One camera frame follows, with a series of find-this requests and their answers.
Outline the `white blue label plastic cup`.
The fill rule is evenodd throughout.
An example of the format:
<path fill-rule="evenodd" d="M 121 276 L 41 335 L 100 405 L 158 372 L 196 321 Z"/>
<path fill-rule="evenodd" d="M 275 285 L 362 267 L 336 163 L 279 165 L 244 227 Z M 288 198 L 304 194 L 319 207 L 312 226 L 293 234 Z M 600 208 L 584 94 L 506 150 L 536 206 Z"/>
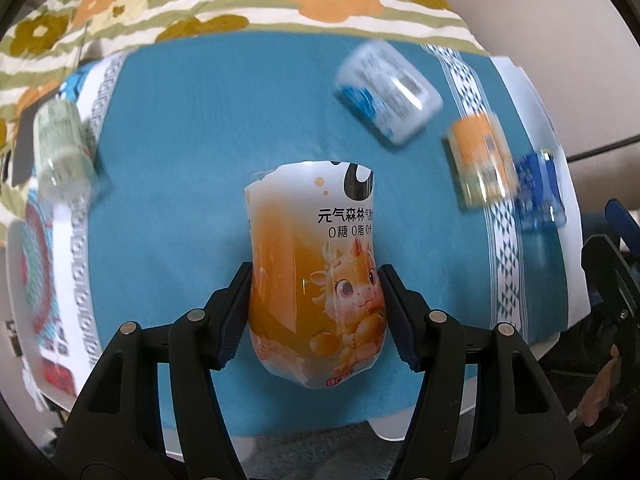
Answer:
<path fill-rule="evenodd" d="M 388 142 L 403 146 L 444 106 L 438 90 L 397 49 L 368 40 L 344 59 L 335 89 Z"/>

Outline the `grey fluffy blanket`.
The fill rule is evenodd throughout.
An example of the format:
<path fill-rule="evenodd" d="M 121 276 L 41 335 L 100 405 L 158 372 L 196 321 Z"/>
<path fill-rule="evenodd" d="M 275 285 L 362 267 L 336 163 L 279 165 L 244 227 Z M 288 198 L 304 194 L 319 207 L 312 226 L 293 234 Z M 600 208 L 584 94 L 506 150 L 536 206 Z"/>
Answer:
<path fill-rule="evenodd" d="M 370 424 L 265 436 L 241 464 L 253 479 L 385 479 L 402 447 L 380 438 Z"/>

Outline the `orange dragon print plastic cup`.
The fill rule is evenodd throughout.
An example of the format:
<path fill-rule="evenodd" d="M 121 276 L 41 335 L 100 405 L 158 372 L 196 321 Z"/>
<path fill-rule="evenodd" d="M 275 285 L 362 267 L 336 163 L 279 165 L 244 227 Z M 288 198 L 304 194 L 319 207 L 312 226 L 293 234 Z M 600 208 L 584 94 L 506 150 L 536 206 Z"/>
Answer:
<path fill-rule="evenodd" d="M 250 341 L 273 375 L 333 388 L 383 349 L 385 300 L 373 246 L 374 173 L 296 162 L 247 185 Z"/>

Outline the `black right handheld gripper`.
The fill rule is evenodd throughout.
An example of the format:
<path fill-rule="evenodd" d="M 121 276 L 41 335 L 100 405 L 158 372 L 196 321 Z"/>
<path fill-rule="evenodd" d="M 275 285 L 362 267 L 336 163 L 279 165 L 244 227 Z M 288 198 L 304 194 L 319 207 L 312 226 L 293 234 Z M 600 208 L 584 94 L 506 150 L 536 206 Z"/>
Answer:
<path fill-rule="evenodd" d="M 639 445 L 639 216 L 619 200 L 584 218 L 590 313 L 542 359 L 582 454 Z"/>

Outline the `teal patterned tablecloth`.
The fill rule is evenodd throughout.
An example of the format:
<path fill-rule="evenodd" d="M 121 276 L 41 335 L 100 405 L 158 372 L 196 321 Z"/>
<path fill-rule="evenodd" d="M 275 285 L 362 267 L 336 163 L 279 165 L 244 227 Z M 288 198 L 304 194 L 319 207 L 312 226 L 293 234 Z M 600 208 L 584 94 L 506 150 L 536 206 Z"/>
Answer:
<path fill-rule="evenodd" d="M 580 212 L 564 153 L 532 83 L 508 58 L 398 44 L 442 96 L 403 146 L 337 99 L 352 37 L 235 32 L 175 40 L 82 66 L 62 85 L 98 157 L 90 208 L 30 200 L 8 253 L 14 308 L 42 391 L 71 406 L 122 322 L 175 321 L 250 258 L 243 191 L 286 162 L 353 162 L 374 179 L 378 262 L 465 325 L 509 321 L 529 342 L 589 313 Z M 516 157 L 554 155 L 567 222 L 521 233 L 510 204 L 465 210 L 445 138 L 491 112 Z"/>

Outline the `floral striped duvet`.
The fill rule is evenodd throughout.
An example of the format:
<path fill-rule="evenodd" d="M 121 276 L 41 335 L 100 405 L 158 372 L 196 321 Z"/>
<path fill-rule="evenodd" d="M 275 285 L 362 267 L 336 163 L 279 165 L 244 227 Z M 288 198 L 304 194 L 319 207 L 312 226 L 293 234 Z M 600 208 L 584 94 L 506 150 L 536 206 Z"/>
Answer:
<path fill-rule="evenodd" d="M 23 113 L 85 61 L 237 30 L 337 32 L 480 52 L 446 0 L 44 0 L 1 38 L 1 153 Z"/>

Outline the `orange label plastic cup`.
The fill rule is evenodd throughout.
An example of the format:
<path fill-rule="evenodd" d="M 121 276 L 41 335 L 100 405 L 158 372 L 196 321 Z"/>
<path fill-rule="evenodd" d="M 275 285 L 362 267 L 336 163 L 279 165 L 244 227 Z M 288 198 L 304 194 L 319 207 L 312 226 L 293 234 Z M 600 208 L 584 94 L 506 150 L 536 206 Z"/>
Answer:
<path fill-rule="evenodd" d="M 465 206 L 484 208 L 516 195 L 518 177 L 496 114 L 460 118 L 447 141 Z"/>

